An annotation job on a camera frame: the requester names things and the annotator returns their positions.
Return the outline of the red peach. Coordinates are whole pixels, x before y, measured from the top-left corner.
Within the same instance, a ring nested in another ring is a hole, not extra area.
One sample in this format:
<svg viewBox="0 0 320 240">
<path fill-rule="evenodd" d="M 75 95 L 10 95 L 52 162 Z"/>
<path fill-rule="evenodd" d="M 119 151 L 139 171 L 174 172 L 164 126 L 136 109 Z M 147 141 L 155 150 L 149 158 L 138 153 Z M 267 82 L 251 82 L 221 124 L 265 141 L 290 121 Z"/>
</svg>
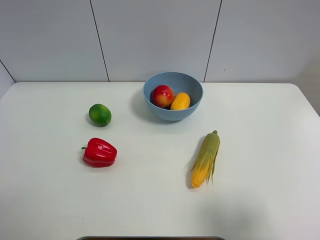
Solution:
<svg viewBox="0 0 320 240">
<path fill-rule="evenodd" d="M 167 108 L 174 98 L 175 94 L 168 85 L 157 86 L 151 95 L 152 102 L 159 108 Z"/>
</svg>

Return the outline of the yellow mango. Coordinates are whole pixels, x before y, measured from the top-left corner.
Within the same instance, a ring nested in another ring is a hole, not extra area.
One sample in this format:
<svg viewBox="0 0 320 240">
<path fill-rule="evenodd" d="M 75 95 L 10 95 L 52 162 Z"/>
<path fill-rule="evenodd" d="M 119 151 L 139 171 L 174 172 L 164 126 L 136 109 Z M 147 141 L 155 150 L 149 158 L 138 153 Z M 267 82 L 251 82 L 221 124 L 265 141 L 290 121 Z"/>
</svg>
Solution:
<svg viewBox="0 0 320 240">
<path fill-rule="evenodd" d="M 170 109 L 173 111 L 181 111 L 188 109 L 190 107 L 190 104 L 190 96 L 185 92 L 179 92 L 171 103 Z"/>
</svg>

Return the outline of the green lime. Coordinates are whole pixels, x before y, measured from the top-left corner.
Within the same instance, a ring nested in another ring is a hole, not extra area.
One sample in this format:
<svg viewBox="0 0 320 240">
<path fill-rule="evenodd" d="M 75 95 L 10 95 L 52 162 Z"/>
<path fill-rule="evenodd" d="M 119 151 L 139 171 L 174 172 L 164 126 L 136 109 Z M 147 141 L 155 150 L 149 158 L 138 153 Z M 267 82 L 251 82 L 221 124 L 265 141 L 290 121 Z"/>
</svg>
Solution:
<svg viewBox="0 0 320 240">
<path fill-rule="evenodd" d="M 88 116 L 90 120 L 98 127 L 105 127 L 112 120 L 111 111 L 100 103 L 94 104 L 90 107 Z"/>
</svg>

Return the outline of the blue plastic bowl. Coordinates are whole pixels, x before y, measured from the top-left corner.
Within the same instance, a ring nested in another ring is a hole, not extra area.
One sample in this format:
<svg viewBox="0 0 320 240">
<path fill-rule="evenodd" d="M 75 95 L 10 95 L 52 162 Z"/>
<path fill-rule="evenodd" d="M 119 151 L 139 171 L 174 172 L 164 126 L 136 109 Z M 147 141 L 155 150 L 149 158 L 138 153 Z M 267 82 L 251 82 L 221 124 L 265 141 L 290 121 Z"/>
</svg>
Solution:
<svg viewBox="0 0 320 240">
<path fill-rule="evenodd" d="M 156 106 L 152 100 L 152 93 L 160 85 L 171 87 L 176 94 L 180 92 L 188 94 L 190 107 L 183 110 L 170 110 Z M 189 117 L 197 109 L 202 100 L 204 90 L 201 83 L 192 76 L 180 72 L 162 72 L 147 80 L 143 85 L 142 92 L 151 112 L 162 120 L 175 122 Z"/>
</svg>

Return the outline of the corn cob with husk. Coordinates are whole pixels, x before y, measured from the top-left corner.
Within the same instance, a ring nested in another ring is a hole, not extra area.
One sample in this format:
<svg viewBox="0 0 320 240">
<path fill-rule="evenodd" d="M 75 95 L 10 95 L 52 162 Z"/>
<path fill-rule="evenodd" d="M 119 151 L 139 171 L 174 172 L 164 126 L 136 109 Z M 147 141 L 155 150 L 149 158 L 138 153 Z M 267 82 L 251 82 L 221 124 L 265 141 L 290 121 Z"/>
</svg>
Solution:
<svg viewBox="0 0 320 240">
<path fill-rule="evenodd" d="M 209 133 L 203 140 L 197 158 L 191 168 L 191 187 L 199 188 L 204 182 L 213 182 L 216 158 L 220 147 L 218 131 Z"/>
</svg>

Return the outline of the red bell pepper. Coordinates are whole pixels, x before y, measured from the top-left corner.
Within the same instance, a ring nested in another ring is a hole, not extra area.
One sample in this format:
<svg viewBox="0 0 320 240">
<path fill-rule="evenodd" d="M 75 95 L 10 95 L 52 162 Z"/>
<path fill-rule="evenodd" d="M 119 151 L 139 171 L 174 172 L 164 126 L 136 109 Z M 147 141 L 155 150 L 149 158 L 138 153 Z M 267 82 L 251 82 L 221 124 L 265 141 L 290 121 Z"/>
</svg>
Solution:
<svg viewBox="0 0 320 240">
<path fill-rule="evenodd" d="M 117 149 L 100 138 L 91 138 L 87 146 L 83 146 L 84 150 L 82 160 L 83 162 L 94 168 L 109 167 L 114 164 L 118 151 Z"/>
</svg>

